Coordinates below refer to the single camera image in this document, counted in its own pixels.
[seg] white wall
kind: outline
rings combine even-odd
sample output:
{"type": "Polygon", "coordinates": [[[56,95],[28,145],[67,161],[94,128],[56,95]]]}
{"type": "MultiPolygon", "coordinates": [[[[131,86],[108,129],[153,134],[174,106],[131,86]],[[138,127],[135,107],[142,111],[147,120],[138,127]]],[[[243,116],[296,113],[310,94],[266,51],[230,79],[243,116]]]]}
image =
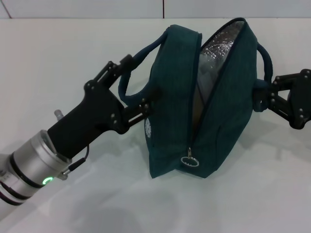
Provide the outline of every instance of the white wall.
{"type": "Polygon", "coordinates": [[[165,0],[165,18],[311,17],[311,0],[165,0]]]}
{"type": "Polygon", "coordinates": [[[12,18],[162,18],[162,0],[3,0],[12,18]]]}
{"type": "Polygon", "coordinates": [[[1,2],[0,2],[0,18],[9,18],[1,2]]]}

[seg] teal bag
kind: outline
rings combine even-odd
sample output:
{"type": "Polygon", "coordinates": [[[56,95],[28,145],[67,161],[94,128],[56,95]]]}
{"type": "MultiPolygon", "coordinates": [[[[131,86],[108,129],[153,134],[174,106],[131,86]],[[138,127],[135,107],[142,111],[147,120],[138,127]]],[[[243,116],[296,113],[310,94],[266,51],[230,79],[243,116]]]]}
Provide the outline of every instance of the teal bag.
{"type": "Polygon", "coordinates": [[[252,111],[267,108],[253,99],[253,91],[271,83],[272,62],[245,19],[228,22],[203,46],[201,40],[201,34],[172,25],[133,57],[135,69],[160,46],[146,86],[127,96],[131,73],[121,77],[119,96],[130,107],[161,90],[145,119],[153,178],[174,169],[206,178],[229,155],[252,111]],[[264,59],[264,81],[257,79],[257,50],[264,59]]]}

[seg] white table surface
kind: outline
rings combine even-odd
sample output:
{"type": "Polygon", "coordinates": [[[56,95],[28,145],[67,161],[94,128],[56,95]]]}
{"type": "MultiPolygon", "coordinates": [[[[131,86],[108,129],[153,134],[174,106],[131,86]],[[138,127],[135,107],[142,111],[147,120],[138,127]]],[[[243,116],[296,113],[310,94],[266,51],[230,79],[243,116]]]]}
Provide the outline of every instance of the white table surface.
{"type": "MultiPolygon", "coordinates": [[[[228,19],[0,21],[0,152],[11,153],[83,98],[109,61],[134,55],[171,24],[206,41],[228,19]]],[[[275,74],[311,68],[311,19],[249,19],[275,74]]],[[[153,52],[130,92],[147,82],[153,52]]],[[[258,57],[258,74],[263,77],[258,57]]],[[[117,93],[117,83],[111,90],[117,93]]],[[[65,182],[55,179],[0,222],[1,233],[310,233],[311,123],[271,111],[252,118],[218,171],[151,179],[143,124],[107,132],[65,182]]]]}

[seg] green indicator light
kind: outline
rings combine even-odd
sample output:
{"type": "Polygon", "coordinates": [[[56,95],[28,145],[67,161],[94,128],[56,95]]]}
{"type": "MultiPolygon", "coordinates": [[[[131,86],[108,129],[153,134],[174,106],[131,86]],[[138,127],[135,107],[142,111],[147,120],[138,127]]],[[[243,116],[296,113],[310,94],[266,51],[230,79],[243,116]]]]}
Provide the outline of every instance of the green indicator light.
{"type": "Polygon", "coordinates": [[[53,177],[48,177],[48,178],[44,179],[44,181],[42,183],[43,183],[43,185],[46,185],[48,182],[50,182],[52,180],[53,180],[53,177]]]}

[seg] white logo on bag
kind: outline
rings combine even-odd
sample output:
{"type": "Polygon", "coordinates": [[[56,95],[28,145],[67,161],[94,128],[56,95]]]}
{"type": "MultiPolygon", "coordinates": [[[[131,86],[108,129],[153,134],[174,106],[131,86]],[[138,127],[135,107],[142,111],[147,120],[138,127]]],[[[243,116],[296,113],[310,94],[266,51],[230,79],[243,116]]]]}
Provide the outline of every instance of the white logo on bag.
{"type": "Polygon", "coordinates": [[[146,122],[145,122],[145,132],[146,132],[147,137],[150,138],[151,137],[151,125],[150,125],[150,121],[148,118],[146,119],[146,122]]]}

